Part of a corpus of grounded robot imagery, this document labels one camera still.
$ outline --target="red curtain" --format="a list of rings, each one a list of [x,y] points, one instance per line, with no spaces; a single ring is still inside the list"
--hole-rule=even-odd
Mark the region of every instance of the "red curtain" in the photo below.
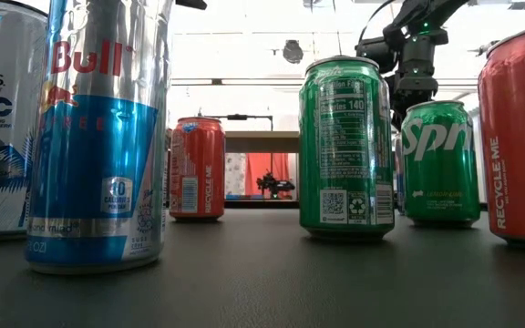
[[[278,180],[289,179],[289,154],[273,154],[273,176]],[[246,181],[244,183],[247,195],[261,195],[256,180],[271,171],[271,154],[252,153],[246,154]],[[265,190],[266,198],[270,197],[269,190]],[[279,197],[290,196],[291,191],[279,192]]]

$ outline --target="can rim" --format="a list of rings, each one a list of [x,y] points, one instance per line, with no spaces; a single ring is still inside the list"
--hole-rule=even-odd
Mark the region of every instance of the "can rim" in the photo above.
[[[203,120],[210,120],[210,121],[214,121],[214,122],[218,122],[218,123],[221,123],[221,121],[217,118],[209,118],[209,117],[186,117],[186,118],[179,118],[178,119],[178,123],[180,123],[182,120],[185,120],[185,119],[203,119]]]
[[[486,55],[486,58],[489,58],[489,54],[491,54],[491,52],[493,50],[495,50],[498,46],[503,46],[503,44],[505,44],[505,43],[507,43],[507,42],[509,42],[509,41],[511,41],[513,39],[515,39],[518,36],[523,36],[523,35],[525,35],[525,30],[520,31],[520,32],[516,33],[515,35],[507,36],[507,37],[502,38],[497,44],[495,44],[495,45],[493,45],[493,46],[491,46],[489,48],[488,54]]]
[[[426,101],[424,103],[416,104],[416,105],[409,107],[407,109],[407,113],[413,109],[418,109],[422,106],[426,106],[430,104],[458,104],[461,106],[465,106],[465,103],[463,103],[462,101],[458,101],[458,100],[431,100],[431,101]]]
[[[20,2],[14,1],[14,0],[0,0],[0,3],[8,4],[8,5],[17,5],[17,6],[20,6],[20,7],[24,8],[24,9],[36,12],[37,14],[43,15],[44,17],[47,18],[47,14],[46,13],[44,13],[43,11],[41,11],[41,10],[39,10],[37,8],[34,8],[31,5],[26,5],[24,3],[20,3]]]
[[[372,59],[368,59],[368,58],[365,58],[365,57],[357,57],[357,56],[338,55],[338,56],[330,56],[328,58],[319,59],[319,60],[315,61],[314,63],[312,63],[310,66],[308,66],[305,69],[305,74],[309,73],[309,70],[311,68],[313,68],[313,67],[316,67],[316,66],[319,66],[319,65],[322,65],[322,64],[325,64],[325,63],[329,63],[329,62],[332,62],[332,61],[360,61],[360,62],[371,64],[374,67],[376,67],[377,70],[380,70],[380,66],[378,65],[378,63],[375,62]]]

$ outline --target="can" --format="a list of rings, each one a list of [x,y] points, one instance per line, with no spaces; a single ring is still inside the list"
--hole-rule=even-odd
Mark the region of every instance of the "can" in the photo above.
[[[299,93],[300,224],[335,241],[380,241],[394,228],[388,86],[372,60],[311,64]]]
[[[0,1],[0,240],[26,236],[46,14]]]
[[[33,270],[111,272],[158,258],[170,7],[52,1],[27,228]]]
[[[216,221],[224,214],[226,139],[216,118],[180,118],[171,136],[170,215]]]
[[[405,214],[405,161],[402,156],[402,135],[394,136],[394,162],[396,169],[396,208]]]
[[[402,123],[406,215],[416,225],[470,227],[479,220],[473,122],[459,101],[430,101]]]
[[[490,49],[479,103],[489,226],[525,246],[525,31]]]

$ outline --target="red can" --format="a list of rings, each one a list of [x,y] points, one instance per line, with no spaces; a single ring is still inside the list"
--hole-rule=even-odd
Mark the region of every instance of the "red can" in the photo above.
[[[215,118],[180,118],[171,136],[170,215],[217,220],[224,214],[225,137]]]
[[[525,245],[525,31],[488,53],[479,104],[491,231]]]

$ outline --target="gray table surface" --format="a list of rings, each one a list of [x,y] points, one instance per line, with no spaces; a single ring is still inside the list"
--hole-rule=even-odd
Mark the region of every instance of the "gray table surface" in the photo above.
[[[87,277],[28,270],[0,242],[0,327],[524,327],[525,251],[488,230],[420,230],[383,243],[311,241],[297,210],[227,210],[168,224],[157,263]]]

